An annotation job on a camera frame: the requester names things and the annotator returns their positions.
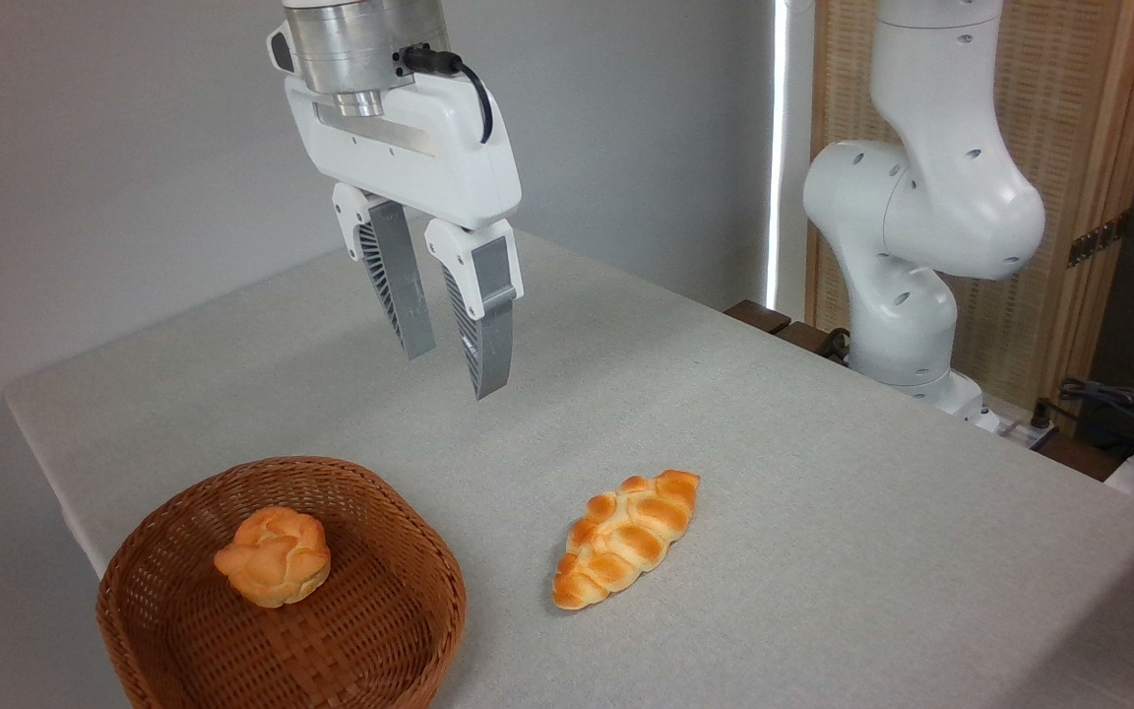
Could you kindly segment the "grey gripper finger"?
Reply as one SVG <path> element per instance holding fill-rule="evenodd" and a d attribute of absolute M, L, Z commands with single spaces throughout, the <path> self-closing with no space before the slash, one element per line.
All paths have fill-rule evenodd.
<path fill-rule="evenodd" d="M 509 380 L 514 302 L 524 296 L 513 228 L 501 220 L 467 230 L 433 219 L 424 238 L 445 275 L 473 391 L 484 399 Z"/>
<path fill-rule="evenodd" d="M 349 256 L 364 265 L 407 358 L 435 349 L 405 206 L 339 182 L 332 193 Z"/>

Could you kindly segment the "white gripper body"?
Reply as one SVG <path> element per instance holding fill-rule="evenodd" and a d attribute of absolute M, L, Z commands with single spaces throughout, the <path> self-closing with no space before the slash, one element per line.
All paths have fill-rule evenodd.
<path fill-rule="evenodd" d="M 473 82 L 421 76 L 383 94 L 384 113 L 342 117 L 332 102 L 284 77 L 307 157 L 337 182 L 476 230 L 516 214 L 522 185 L 503 115 L 489 99 L 492 130 Z"/>

